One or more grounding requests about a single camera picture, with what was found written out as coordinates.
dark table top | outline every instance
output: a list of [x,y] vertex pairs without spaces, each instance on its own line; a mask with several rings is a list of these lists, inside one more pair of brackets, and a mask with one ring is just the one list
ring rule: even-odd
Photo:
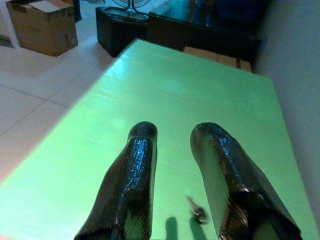
[[149,16],[210,28],[226,34],[255,37],[254,27],[221,19],[214,8],[200,8],[190,0],[169,0],[149,12]]

black suitcase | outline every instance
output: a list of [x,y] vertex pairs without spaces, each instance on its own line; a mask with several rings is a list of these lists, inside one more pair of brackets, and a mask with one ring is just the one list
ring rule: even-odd
[[98,42],[116,57],[134,39],[146,39],[148,17],[114,7],[97,7],[96,30]]

cardboard box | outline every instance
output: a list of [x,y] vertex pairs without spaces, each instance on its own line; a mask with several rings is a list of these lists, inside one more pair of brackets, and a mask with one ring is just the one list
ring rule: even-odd
[[218,54],[216,62],[233,68],[237,68],[237,59],[234,57]]
[[248,61],[240,60],[240,69],[252,73],[251,64]]
[[209,59],[214,62],[218,61],[218,54],[211,51],[206,51],[206,50],[189,47],[189,46],[186,46],[183,51],[187,54],[191,54],[200,58]]
[[73,5],[74,4],[74,1],[73,0],[62,0],[64,1],[65,3],[67,4],[70,4],[70,5]]
[[78,45],[74,7],[61,0],[7,2],[21,47],[59,56]]

fan grille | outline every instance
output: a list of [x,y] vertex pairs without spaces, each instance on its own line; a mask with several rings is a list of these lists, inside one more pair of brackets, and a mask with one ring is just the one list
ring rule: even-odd
[[127,7],[128,1],[130,1],[130,2],[134,3],[135,8],[140,8],[144,5],[146,5],[151,0],[112,0],[112,1],[114,1],[116,4],[118,4],[119,6],[121,6],[123,8]]

white wall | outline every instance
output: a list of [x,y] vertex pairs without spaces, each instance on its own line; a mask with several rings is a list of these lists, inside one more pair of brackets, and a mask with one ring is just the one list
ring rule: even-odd
[[273,81],[319,228],[320,0],[275,0],[262,33],[255,72]]
[[1,11],[0,11],[0,35],[6,36],[6,37],[9,37],[10,35],[7,29],[7,25],[5,23],[4,16]]

